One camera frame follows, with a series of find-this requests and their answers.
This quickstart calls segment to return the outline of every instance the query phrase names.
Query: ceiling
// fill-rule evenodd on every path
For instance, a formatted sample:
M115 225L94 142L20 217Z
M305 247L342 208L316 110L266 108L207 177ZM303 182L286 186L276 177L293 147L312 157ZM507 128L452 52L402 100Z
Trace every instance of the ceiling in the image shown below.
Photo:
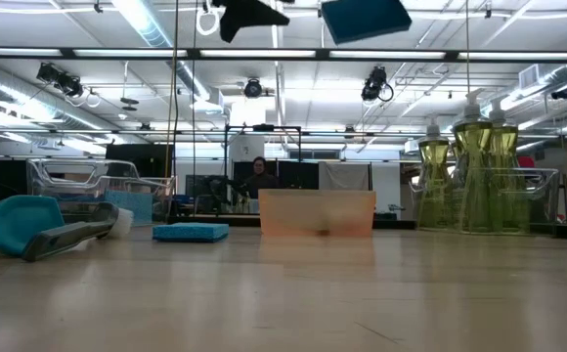
M7 9L55 9L54 5L66 9L91 8L93 0L55 0L23 1L0 0L0 8ZM159 10L157 15L166 31L174 28L174 1L152 1ZM486 0L470 0L471 11L484 11ZM188 9L195 5L192 1L181 0L181 7ZM402 0L404 6L412 11L438 15L463 12L463 0ZM511 15L525 4L532 4L527 16L567 13L567 0L493 0L495 13ZM110 1L102 1L103 7L112 8ZM321 48L322 21L311 16L316 9L315 0L297 0L284 11L292 16L290 25L281 27L280 48ZM0 13L0 46L46 46L46 47L98 47L103 45L115 48L145 47L146 43L118 12L105 11L69 14L19 15ZM342 45L342 48L368 49L489 49L546 51L567 50L567 19L524 20L518 19L508 25L489 45L484 43L503 27L506 19L475 18L469 21L469 45L466 44L464 20L429 20L413 16L414 23L409 31L383 35L368 40ZM179 13L179 47L198 48L271 48L273 36L269 27L253 27L240 31L232 44L223 42L218 33L208 36L195 31L196 15L193 11ZM211 25L205 18L204 27ZM334 48L328 30L325 32L325 47ZM129 113L126 119L119 102L123 94L123 71L121 62L102 61L54 61L62 69L78 75L89 88L102 98L96 108L83 105L94 115L121 128L135 128L142 122L151 122L153 128L165 129L169 114L169 95L171 71L163 62L131 62L125 96L139 100L138 110ZM268 88L276 87L276 69L273 62L206 62L188 63L194 68L196 76L208 86L219 88L226 97L226 104L242 99L239 82L248 77L260 78ZM367 131L423 131L431 114L448 117L461 113L465 103L464 94L470 89L483 88L481 98L496 96L518 83L518 72L528 65L431 65L405 64L401 69L398 63L334 63L334 62L285 62L283 65L285 115L287 125L298 125L313 129L344 129L347 124L356 125L358 130ZM384 106L377 106L367 112L362 104L360 92L372 68L385 66L388 76L396 73L392 82L395 99ZM22 78L40 88L42 83L35 76L40 66L37 60L0 59L0 68ZM442 78L442 73L451 70L441 84L434 87ZM155 88L155 92L146 86ZM52 93L57 90L47 88ZM265 99L267 122L277 123L274 99ZM414 108L410 105L417 102ZM518 119L527 118L543 110L538 99L529 103L529 111L516 115ZM190 97L179 98L179 115L182 122L179 128L189 128L193 113ZM221 128L224 116L197 113L196 126L201 129Z

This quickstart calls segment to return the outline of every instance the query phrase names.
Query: soap pump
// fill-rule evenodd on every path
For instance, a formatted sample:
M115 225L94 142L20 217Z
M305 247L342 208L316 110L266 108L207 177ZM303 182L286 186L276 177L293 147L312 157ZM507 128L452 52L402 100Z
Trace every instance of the soap pump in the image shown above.
M492 122L481 116L478 89L466 94L463 120L454 125L461 155L454 172L454 216L464 233L489 233L489 151Z
M451 180L447 170L449 139L440 135L435 118L418 140L422 166L416 193L417 225L424 230L446 230L452 225Z
M516 157L518 127L511 118L505 118L501 101L505 96L492 101L493 128L490 139L490 217L492 230L499 234L529 233L529 202L522 196L525 179Z

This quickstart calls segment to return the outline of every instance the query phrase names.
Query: metal frame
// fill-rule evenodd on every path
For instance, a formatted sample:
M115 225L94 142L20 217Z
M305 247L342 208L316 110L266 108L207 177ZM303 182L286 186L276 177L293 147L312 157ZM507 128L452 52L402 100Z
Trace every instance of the metal frame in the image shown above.
M230 128L242 129L242 126L229 126ZM299 137L392 137L392 138L421 138L425 134L423 132L338 132L338 131L301 131L301 127L298 126L275 126L275 128L283 128L284 130L297 130L299 132ZM11 132L11 133L36 133L36 134L122 134L122 135L163 135L169 134L168 130L59 130L59 129L29 129L29 128L0 128L0 132ZM193 131L193 130L176 130L174 131L176 135L185 136L224 136L229 134L229 130L213 130L213 131ZM242 134L246 135L262 135L262 136L286 136L285 131L281 132L257 132L257 131L243 131ZM443 137L453 137L453 133L442 133ZM557 135L557 134L527 134L520 133L518 135L519 139L529 139L529 140L554 140L563 137L567 139L567 135Z
M33 53L33 50L53 50L58 55ZM94 51L95 54L77 54L79 51ZM178 48L178 58L188 61L294 61L294 62L384 62L384 63L450 63L465 64L567 64L567 51L470 51L470 59L465 50L419 50L419 49L306 49L306 48ZM216 51L219 55L204 55L203 51ZM345 57L333 54L351 53ZM0 46L0 59L36 60L87 60L87 61L169 61L173 50L168 48L90 48L90 47L13 47ZM477 54L499 56L498 58L477 58Z

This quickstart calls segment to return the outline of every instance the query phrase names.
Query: table surface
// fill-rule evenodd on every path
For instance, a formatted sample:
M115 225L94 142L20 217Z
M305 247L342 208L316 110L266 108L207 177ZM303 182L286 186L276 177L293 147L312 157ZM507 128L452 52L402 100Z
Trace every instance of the table surface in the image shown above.
M138 228L0 256L0 351L567 351L567 241L234 228L159 243Z

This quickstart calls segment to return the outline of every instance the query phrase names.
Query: black bracket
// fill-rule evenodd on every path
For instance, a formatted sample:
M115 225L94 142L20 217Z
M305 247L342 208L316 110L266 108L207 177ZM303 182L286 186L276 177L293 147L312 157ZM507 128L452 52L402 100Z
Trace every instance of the black bracket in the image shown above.
M486 3L486 17L485 19L490 19L492 17L492 5L490 2Z
M97 0L97 3L95 5L92 6L93 9L95 9L95 12L97 14L102 14L104 12L104 9L99 5L99 0Z

